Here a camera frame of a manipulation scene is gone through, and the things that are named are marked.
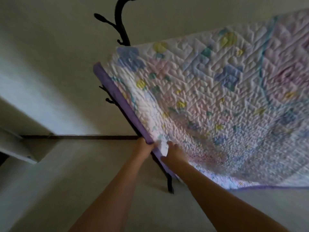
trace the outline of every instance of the hand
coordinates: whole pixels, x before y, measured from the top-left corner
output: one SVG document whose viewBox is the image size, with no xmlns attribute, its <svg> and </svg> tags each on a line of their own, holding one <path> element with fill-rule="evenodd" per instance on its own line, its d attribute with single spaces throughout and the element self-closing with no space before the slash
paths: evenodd
<svg viewBox="0 0 309 232">
<path fill-rule="evenodd" d="M 187 157 L 184 155 L 182 149 L 178 144 L 173 144 L 173 142 L 168 141 L 168 154 L 167 156 L 162 156 L 161 160 L 166 164 L 171 170 L 179 163 L 188 163 Z"/>
<path fill-rule="evenodd" d="M 145 139 L 141 137 L 137 139 L 133 147 L 132 157 L 144 162 L 145 159 L 147 159 L 147 157 L 150 155 L 150 152 L 157 146 L 157 143 L 148 145 Z"/>
</svg>

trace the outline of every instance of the floor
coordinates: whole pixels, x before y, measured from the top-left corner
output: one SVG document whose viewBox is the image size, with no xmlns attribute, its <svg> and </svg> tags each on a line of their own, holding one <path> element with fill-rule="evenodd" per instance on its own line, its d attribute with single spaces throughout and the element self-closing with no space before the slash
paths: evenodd
<svg viewBox="0 0 309 232">
<path fill-rule="evenodd" d="M 28 140 L 39 163 L 9 158 L 0 167 L 0 231 L 67 231 L 115 176 L 134 141 Z M 215 231 L 187 187 L 143 165 L 126 231 Z M 308 190 L 245 190 L 233 194 L 291 231 L 309 228 Z"/>
</svg>

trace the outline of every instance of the quilt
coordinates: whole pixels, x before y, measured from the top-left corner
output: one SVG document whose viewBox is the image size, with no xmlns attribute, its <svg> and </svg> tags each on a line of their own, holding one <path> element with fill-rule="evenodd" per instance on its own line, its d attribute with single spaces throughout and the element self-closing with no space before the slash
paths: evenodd
<svg viewBox="0 0 309 232">
<path fill-rule="evenodd" d="M 309 10 L 118 47 L 100 70 L 162 155 L 172 140 L 226 189 L 309 186 Z"/>
</svg>

